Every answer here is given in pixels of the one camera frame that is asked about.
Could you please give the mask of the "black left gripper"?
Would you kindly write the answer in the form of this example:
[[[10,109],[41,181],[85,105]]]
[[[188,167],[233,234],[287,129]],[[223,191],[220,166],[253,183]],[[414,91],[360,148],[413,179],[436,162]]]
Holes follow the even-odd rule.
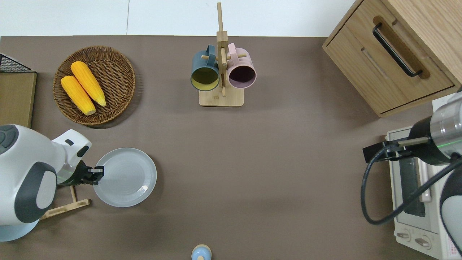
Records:
[[[70,178],[70,186],[80,184],[98,185],[101,180],[101,176],[104,176],[104,166],[95,166],[92,168],[86,166],[83,161],[79,161],[73,175]]]

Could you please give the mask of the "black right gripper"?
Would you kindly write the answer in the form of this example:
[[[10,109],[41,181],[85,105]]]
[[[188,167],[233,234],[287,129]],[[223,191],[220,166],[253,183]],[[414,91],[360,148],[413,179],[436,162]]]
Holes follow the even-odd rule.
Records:
[[[376,153],[379,152],[382,148],[390,145],[391,143],[387,140],[384,140],[382,142],[364,147],[362,149],[363,152],[363,157],[365,160],[365,163],[368,164],[370,161],[375,157]],[[411,157],[411,152],[409,150],[406,150],[405,147],[398,147],[398,146],[393,146],[387,150],[385,150],[381,155],[379,155],[376,158],[376,162],[379,161],[399,161],[404,158],[409,158]]]

